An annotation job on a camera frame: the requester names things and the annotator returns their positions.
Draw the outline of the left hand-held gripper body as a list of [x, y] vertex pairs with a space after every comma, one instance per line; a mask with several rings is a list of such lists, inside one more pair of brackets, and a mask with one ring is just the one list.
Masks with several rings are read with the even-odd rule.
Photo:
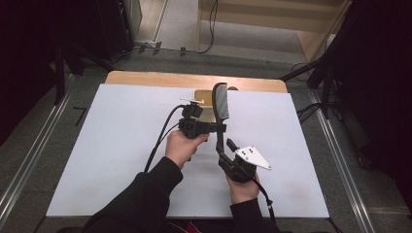
[[189, 99], [189, 103], [183, 107], [182, 118], [179, 120], [178, 127], [189, 139], [216, 131], [215, 123], [199, 120], [203, 113], [203, 108], [200, 107], [200, 104], [203, 103], [204, 101]]

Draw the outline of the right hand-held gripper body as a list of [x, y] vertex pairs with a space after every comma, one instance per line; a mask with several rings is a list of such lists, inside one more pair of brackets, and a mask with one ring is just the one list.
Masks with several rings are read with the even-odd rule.
[[257, 167], [272, 170], [272, 166], [261, 155], [261, 153], [253, 146], [238, 149], [234, 152], [235, 157], [230, 159], [229, 167], [221, 167], [225, 174], [234, 182], [246, 183], [251, 181], [257, 172]]

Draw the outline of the black comb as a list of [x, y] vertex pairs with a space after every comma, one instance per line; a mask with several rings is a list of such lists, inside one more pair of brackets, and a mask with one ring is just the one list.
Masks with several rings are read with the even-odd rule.
[[[227, 83], [216, 83], [212, 90], [213, 111], [215, 115], [215, 123], [223, 124], [225, 119], [229, 118], [227, 104]], [[223, 149], [223, 133], [217, 132], [217, 148]]]

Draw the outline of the beige square cup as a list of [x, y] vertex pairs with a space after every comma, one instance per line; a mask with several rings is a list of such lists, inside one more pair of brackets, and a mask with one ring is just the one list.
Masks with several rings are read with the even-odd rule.
[[193, 98], [197, 101], [197, 106], [202, 109], [202, 113], [196, 117], [202, 122], [214, 122], [212, 91], [208, 89], [197, 89], [193, 93]]

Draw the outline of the person's left hand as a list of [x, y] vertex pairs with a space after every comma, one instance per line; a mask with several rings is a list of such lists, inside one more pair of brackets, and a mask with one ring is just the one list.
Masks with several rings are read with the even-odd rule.
[[194, 139], [189, 139], [181, 130], [172, 131], [167, 137], [165, 156], [182, 170], [185, 163], [196, 153], [197, 148], [208, 138], [208, 134], [200, 134]]

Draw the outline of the person's right hand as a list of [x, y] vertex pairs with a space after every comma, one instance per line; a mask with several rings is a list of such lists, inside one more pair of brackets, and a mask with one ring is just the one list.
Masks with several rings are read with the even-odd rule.
[[239, 204], [256, 199], [259, 195], [258, 185], [254, 181], [246, 183], [234, 182], [229, 176], [225, 176], [230, 190], [231, 204]]

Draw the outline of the wooden table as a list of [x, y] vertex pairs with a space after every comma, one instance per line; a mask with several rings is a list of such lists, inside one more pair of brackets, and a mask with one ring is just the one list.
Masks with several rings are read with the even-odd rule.
[[280, 80], [266, 80], [238, 77], [204, 76], [194, 74], [175, 74], [161, 72], [112, 71], [106, 83], [134, 84], [148, 86], [187, 87], [211, 89], [216, 83], [227, 83], [242, 91], [287, 93], [286, 84]]

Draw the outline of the person's lap dark clothing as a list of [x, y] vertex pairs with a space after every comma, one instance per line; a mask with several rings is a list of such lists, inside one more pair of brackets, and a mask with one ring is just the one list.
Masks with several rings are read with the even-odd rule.
[[160, 233], [233, 233], [230, 220], [167, 219]]

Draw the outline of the white board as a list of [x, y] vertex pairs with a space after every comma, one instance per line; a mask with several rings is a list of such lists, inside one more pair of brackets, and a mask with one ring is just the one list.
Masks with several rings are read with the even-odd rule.
[[[58, 183], [48, 216], [91, 216], [144, 170], [164, 146], [156, 140], [165, 122], [176, 123], [178, 105], [191, 88], [102, 84]], [[231, 90], [226, 137], [253, 146], [272, 166], [257, 171], [267, 194], [263, 213], [277, 217], [328, 216], [318, 177], [292, 98], [287, 93]], [[214, 137], [202, 144], [170, 196], [171, 217], [229, 217], [230, 197]]]

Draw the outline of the power strip with plugs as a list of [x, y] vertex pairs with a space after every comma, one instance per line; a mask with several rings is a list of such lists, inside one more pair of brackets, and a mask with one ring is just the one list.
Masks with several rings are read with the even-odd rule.
[[177, 52], [180, 56], [185, 56], [185, 55], [188, 53], [188, 51], [186, 50], [185, 47], [181, 47], [179, 50], [164, 48], [164, 47], [162, 46], [162, 43], [161, 43], [161, 42], [156, 42], [156, 43], [154, 43], [154, 44], [150, 44], [150, 43], [139, 44], [139, 45], [136, 47], [136, 49], [137, 49], [137, 51], [138, 51], [139, 53], [142, 53], [142, 52], [145, 52], [145, 51], [149, 50], [149, 51], [152, 53], [152, 55], [158, 55], [158, 54], [160, 54], [162, 51], [173, 51], [173, 52]]

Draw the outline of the black stand legs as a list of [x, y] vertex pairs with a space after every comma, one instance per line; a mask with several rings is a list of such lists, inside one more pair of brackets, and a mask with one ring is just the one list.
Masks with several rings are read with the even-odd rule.
[[58, 105], [66, 94], [65, 72], [64, 66], [67, 65], [70, 71], [75, 75], [82, 75], [86, 69], [82, 62], [82, 57], [85, 57], [97, 66], [100, 66], [108, 72], [112, 72], [115, 68], [91, 51], [81, 47], [73, 41], [61, 40], [55, 45], [55, 87], [56, 96], [54, 104]]
[[321, 83], [323, 84], [321, 101], [319, 103], [315, 103], [315, 106], [318, 106], [322, 111], [324, 117], [326, 119], [329, 119], [327, 110], [330, 108], [329, 93], [332, 87], [334, 75], [331, 51], [326, 50], [325, 53], [318, 59], [309, 62], [296, 70], [291, 71], [290, 73], [281, 77], [280, 81], [287, 82], [309, 71], [311, 71], [311, 75], [306, 81], [306, 84], [310, 89], [318, 87]]

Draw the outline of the light wooden shelf unit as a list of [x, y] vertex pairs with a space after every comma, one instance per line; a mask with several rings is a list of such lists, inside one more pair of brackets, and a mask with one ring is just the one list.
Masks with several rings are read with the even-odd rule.
[[352, 0], [197, 0], [196, 47], [217, 24], [214, 54], [308, 62], [337, 33]]

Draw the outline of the black cabinet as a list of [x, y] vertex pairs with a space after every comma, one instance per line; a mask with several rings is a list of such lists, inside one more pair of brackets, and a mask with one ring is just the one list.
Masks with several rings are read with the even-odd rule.
[[134, 47], [128, 18], [127, 0], [96, 0], [103, 26], [104, 57], [113, 57], [131, 51]]

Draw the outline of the metal floor rail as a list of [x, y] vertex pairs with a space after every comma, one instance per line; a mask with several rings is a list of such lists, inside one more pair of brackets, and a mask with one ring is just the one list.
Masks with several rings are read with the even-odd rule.
[[57, 105], [54, 105], [51, 112], [48, 115], [45, 123], [43, 124], [40, 132], [38, 133], [36, 139], [31, 145], [28, 153], [22, 160], [14, 178], [8, 185], [7, 189], [3, 192], [0, 197], [0, 230], [3, 228], [4, 224], [9, 217], [18, 197], [23, 191], [34, 167], [40, 158], [42, 151], [47, 144], [49, 137], [51, 136], [56, 124], [58, 123], [61, 115], [64, 112], [65, 107], [72, 95], [74, 86], [77, 84], [79, 76], [70, 75], [65, 81], [66, 93], [63, 95], [62, 99]]
[[363, 199], [357, 187], [356, 181], [354, 180], [354, 177], [346, 162], [344, 153], [342, 152], [342, 149], [340, 148], [338, 140], [336, 139], [330, 120], [325, 117], [325, 114], [323, 113], [322, 110], [317, 111], [317, 118], [324, 131], [324, 135], [326, 137], [326, 141], [331, 151], [332, 158], [334, 160], [340, 179], [345, 188], [348, 200], [351, 205], [351, 209], [353, 210], [355, 218], [358, 222], [360, 232], [361, 233], [376, 233], [372, 219], [363, 202]]

